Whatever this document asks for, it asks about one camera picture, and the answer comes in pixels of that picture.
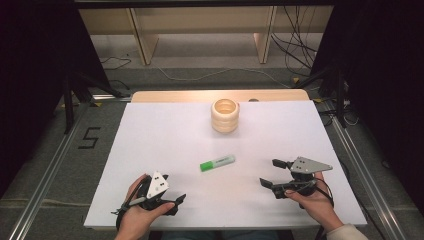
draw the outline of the white table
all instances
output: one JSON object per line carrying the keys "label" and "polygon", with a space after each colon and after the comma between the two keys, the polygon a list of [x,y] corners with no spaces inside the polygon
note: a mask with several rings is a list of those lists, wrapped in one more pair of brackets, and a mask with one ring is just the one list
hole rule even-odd
{"label": "white table", "polygon": [[[212,129],[212,102],[129,103],[84,226],[115,228],[110,212],[124,201],[141,174],[169,174],[164,199],[186,193],[176,216],[162,216],[152,230],[293,229],[317,226],[289,199],[275,199],[259,178],[292,180],[271,160],[303,156],[330,164],[324,172],[341,220],[366,220],[343,174],[312,101],[240,102],[239,127],[223,135]],[[227,154],[236,162],[201,172],[199,164]]]}

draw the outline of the floor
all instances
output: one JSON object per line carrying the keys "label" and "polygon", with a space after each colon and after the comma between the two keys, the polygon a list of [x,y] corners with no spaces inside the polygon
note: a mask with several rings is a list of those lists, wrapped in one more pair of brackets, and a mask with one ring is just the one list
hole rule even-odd
{"label": "floor", "polygon": [[[278,34],[278,37],[291,38],[290,34]],[[309,47],[318,49],[322,35],[302,37]],[[104,61],[111,85],[129,93],[140,89],[206,89],[217,85],[221,88],[286,88],[308,73],[302,64],[286,58],[273,42],[267,63],[259,64],[251,34],[164,35],[160,37],[150,66],[141,65],[132,36],[92,36],[92,40],[100,60]],[[295,56],[305,59],[300,48],[291,49]],[[306,88],[311,99],[319,98],[319,83]],[[92,91],[103,94],[97,89]],[[70,134],[63,134],[65,113],[58,103],[42,141],[0,200],[0,239],[10,236],[13,236],[11,239],[111,239],[115,236],[114,231],[86,229],[83,222],[125,102],[112,100],[98,105],[78,105],[75,101],[75,105],[77,127]],[[331,108],[331,101],[317,104],[318,111]],[[366,126],[360,120],[353,124],[357,119],[355,112],[346,117],[352,124],[346,129],[328,116],[322,120],[323,124],[331,123],[326,127],[327,133],[340,160],[349,169],[347,175],[352,189],[367,215],[369,224],[360,230],[369,239],[421,239],[423,216],[385,165],[384,156]],[[89,129],[99,139],[95,148],[86,148],[91,144],[84,140]],[[313,239],[316,230],[295,229],[293,236],[296,240]]]}

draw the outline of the human hand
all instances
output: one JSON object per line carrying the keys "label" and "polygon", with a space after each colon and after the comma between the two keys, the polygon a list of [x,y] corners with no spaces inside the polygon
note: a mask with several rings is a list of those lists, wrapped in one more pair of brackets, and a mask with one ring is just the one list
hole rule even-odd
{"label": "human hand", "polygon": [[[137,187],[138,183],[142,181],[147,175],[139,177],[133,184],[131,184],[128,189],[126,200],[130,197],[131,193]],[[116,240],[130,240],[130,239],[139,239],[149,230],[152,222],[159,216],[165,214],[171,208],[175,206],[174,203],[169,202],[160,205],[158,208],[151,211],[144,210],[138,205],[130,207],[128,211],[124,214],[121,220],[121,225],[119,227],[119,232],[116,235]]]}
{"label": "human hand", "polygon": [[[317,181],[317,187],[328,194],[327,186],[323,182],[324,177],[322,173],[316,172],[315,178],[322,180]],[[343,226],[343,223],[334,211],[330,200],[319,191],[315,191],[310,196],[303,196],[298,192],[286,190],[285,195],[300,203],[305,208],[306,212],[320,223],[327,232]]]}

